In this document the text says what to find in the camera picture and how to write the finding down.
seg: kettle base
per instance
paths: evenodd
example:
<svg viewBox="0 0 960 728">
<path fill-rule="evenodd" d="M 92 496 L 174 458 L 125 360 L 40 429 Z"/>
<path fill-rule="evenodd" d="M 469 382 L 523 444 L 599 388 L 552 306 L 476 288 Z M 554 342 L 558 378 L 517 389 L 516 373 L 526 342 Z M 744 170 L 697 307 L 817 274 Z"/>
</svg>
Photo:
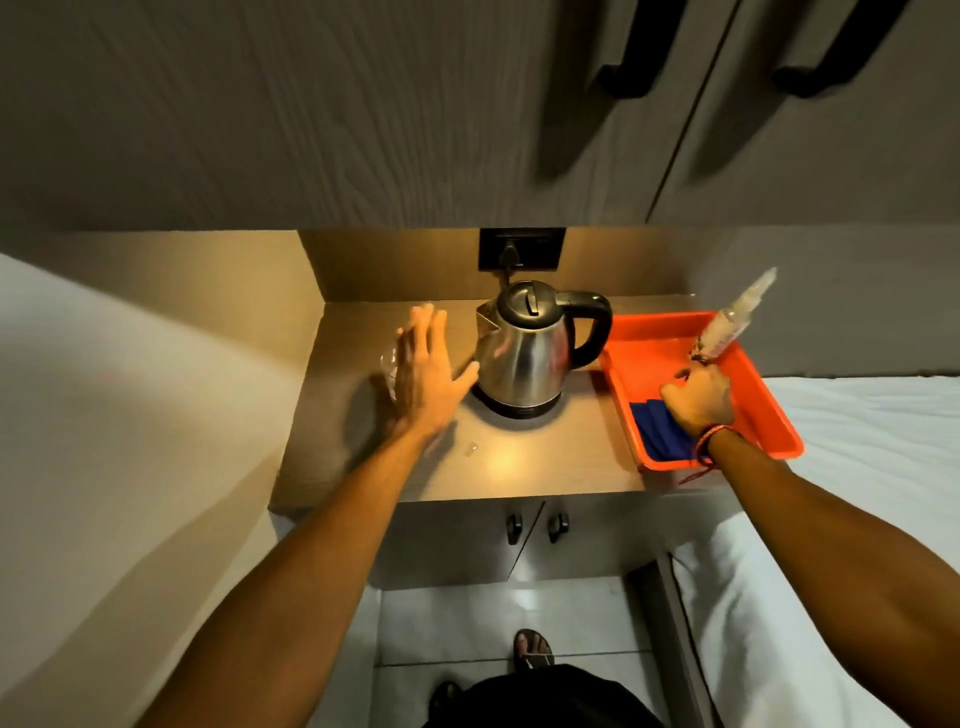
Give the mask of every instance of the kettle base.
<svg viewBox="0 0 960 728">
<path fill-rule="evenodd" d="M 545 415 L 547 412 L 557 406 L 557 402 L 560 401 L 560 395 L 558 394 L 552 400 L 548 400 L 543 404 L 535 404 L 532 407 L 517 407 L 513 404 L 504 404 L 500 400 L 495 400 L 493 397 L 480 389 L 479 384 L 474 384 L 470 388 L 470 391 L 477 399 L 486 404 L 490 410 L 496 412 L 498 415 L 509 417 L 511 420 L 531 420 L 534 417 Z"/>
</svg>

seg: left arm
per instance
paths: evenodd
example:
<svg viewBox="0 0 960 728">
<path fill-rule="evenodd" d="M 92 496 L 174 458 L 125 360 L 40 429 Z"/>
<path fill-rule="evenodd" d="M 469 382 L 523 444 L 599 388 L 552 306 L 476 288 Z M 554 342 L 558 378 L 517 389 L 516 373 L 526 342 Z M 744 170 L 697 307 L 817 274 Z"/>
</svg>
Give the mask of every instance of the left arm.
<svg viewBox="0 0 960 728">
<path fill-rule="evenodd" d="M 476 381 L 452 380 L 445 312 L 411 311 L 395 434 L 251 571 L 197 633 L 138 728 L 295 728 L 323 694 L 404 482 Z"/>
</svg>

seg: kettle lid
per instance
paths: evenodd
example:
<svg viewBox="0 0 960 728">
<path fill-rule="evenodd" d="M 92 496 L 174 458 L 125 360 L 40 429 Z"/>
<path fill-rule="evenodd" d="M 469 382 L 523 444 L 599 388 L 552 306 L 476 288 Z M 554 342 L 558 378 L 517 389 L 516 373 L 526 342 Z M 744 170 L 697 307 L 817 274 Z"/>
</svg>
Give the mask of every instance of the kettle lid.
<svg viewBox="0 0 960 728">
<path fill-rule="evenodd" d="M 539 280 L 518 280 L 504 288 L 496 299 L 496 310 L 517 328 L 547 328 L 564 316 L 557 291 Z"/>
</svg>

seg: wall socket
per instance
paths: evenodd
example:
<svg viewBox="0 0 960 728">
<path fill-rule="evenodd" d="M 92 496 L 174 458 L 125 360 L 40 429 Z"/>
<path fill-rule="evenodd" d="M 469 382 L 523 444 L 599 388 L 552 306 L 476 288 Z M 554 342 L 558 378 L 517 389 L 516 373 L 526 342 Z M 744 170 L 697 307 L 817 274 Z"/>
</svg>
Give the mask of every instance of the wall socket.
<svg viewBox="0 0 960 728">
<path fill-rule="evenodd" d="M 518 272 L 555 271 L 564 250 L 566 228 L 481 228 L 477 268 L 502 271 L 508 263 Z M 513 245 L 516 254 L 504 250 Z"/>
</svg>

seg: electric kettle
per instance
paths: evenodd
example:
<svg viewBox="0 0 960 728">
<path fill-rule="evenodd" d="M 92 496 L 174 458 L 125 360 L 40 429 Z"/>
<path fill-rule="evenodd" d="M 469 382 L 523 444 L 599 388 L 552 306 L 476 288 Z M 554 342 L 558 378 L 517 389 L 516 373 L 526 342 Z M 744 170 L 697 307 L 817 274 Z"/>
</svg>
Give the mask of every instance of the electric kettle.
<svg viewBox="0 0 960 728">
<path fill-rule="evenodd" d="M 574 319 L 593 319 L 587 341 L 574 348 Z M 613 314 L 603 296 L 556 291 L 520 280 L 477 307 L 480 377 L 474 394 L 490 409 L 517 419 L 537 417 L 559 400 L 566 373 L 603 350 Z"/>
</svg>

